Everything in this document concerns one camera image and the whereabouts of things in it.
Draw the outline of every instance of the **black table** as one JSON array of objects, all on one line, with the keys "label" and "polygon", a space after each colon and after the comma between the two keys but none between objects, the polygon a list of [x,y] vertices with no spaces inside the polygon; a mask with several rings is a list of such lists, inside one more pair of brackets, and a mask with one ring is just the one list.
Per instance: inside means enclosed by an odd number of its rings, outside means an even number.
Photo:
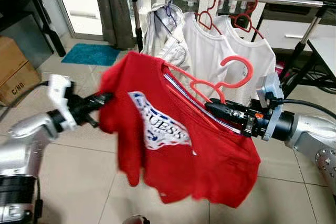
[{"label": "black table", "polygon": [[[312,50],[311,57],[306,61],[304,67],[294,77],[292,82],[285,86],[285,98],[297,85],[308,85],[315,87],[336,88],[336,38],[316,38],[307,41]],[[303,79],[314,65],[321,63],[327,72],[325,76],[315,80]]]},{"label": "black table", "polygon": [[[6,17],[16,14],[20,11],[20,4],[27,0],[0,0],[0,12]],[[43,7],[42,0],[32,0],[36,11],[42,21],[43,26],[41,31],[48,34],[51,42],[54,44],[54,47],[59,56],[63,57],[66,52],[64,47],[55,31],[53,31],[49,24],[51,24],[50,17],[47,11]]]}]

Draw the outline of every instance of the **tiled floor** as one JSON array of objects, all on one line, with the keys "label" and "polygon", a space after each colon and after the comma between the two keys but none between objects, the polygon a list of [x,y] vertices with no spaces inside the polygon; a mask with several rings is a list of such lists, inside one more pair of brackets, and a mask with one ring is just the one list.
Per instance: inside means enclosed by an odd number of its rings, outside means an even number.
[{"label": "tiled floor", "polygon": [[[77,42],[83,41],[69,41],[67,50]],[[55,54],[39,71],[44,79],[49,73],[70,76],[77,83],[76,92],[86,96],[96,91],[106,69],[64,64]],[[300,86],[290,98],[336,110],[336,96],[316,88]],[[18,120],[50,109],[46,88],[35,90],[0,124],[0,142]],[[287,105],[285,109],[316,112],[297,105]],[[254,143],[262,159],[258,181],[242,205],[232,209],[192,198],[165,205],[154,189],[144,183],[131,188],[126,177],[117,172],[116,135],[104,134],[89,125],[62,133],[45,151],[40,175],[45,208],[40,223],[117,224],[134,214],[145,215],[155,224],[336,223],[331,193],[309,160],[277,140],[254,139]]]}]

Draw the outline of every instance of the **clothes rack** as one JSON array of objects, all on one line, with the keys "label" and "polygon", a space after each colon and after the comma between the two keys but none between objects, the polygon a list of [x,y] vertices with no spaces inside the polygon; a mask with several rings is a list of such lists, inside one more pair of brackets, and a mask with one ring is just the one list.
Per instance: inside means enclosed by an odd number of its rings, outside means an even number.
[{"label": "clothes rack", "polygon": [[[139,20],[139,11],[137,6],[138,0],[132,0],[133,10],[134,10],[134,18],[135,18],[135,34],[136,34],[136,41],[138,43],[139,51],[142,50],[142,31],[140,27],[140,20]],[[246,2],[255,2],[255,0],[237,0],[237,1],[246,1]],[[289,61],[286,62],[286,65],[281,72],[279,78],[282,79],[289,69],[292,67],[294,61],[298,58],[298,56],[303,52],[304,47],[308,41],[309,35],[313,32],[313,30],[317,27],[317,24],[320,22],[323,14],[329,8],[336,9],[335,2],[328,2],[328,1],[313,1],[313,0],[258,0],[261,3],[269,3],[269,4],[278,4],[278,5],[293,5],[293,6],[302,6],[302,7],[314,7],[319,8],[315,17],[313,18],[312,22],[310,23],[308,29],[306,30],[303,38],[298,44],[295,46],[295,49],[290,57]],[[284,89],[285,97],[288,96],[290,92],[286,92]]]}]

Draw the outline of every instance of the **white t-shirt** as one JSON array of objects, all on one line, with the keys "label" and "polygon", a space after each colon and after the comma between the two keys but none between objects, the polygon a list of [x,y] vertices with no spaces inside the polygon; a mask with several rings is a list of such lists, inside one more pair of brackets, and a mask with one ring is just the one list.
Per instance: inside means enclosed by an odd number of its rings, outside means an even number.
[{"label": "white t-shirt", "polygon": [[[189,49],[194,77],[213,84],[224,81],[226,71],[232,64],[222,67],[221,61],[237,54],[224,35],[217,33],[214,36],[204,31],[197,23],[194,12],[184,13],[184,19],[183,35]],[[211,87],[198,84],[197,88],[208,98],[218,98]]]},{"label": "white t-shirt", "polygon": [[[275,72],[275,54],[266,39],[248,42],[241,39],[234,31],[228,16],[213,18],[214,24],[224,34],[233,50],[240,56],[248,59],[254,67],[251,80],[237,89],[224,88],[225,98],[234,102],[248,105],[251,98],[257,99],[256,84],[261,76]],[[210,35],[218,35],[213,28],[208,31]],[[236,83],[246,76],[246,67],[239,61],[232,61],[227,71],[225,82]]]}]

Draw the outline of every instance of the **red t-shirt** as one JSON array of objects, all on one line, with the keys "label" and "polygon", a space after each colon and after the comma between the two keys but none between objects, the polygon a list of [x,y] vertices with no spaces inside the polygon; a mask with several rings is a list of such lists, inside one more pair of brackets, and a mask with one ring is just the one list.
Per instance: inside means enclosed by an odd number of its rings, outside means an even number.
[{"label": "red t-shirt", "polygon": [[239,206],[260,163],[251,138],[200,116],[168,89],[164,74],[174,79],[163,60],[130,52],[102,76],[100,91],[114,97],[100,110],[100,128],[118,132],[119,168],[136,186],[143,167],[145,183],[164,203],[192,195]]}]

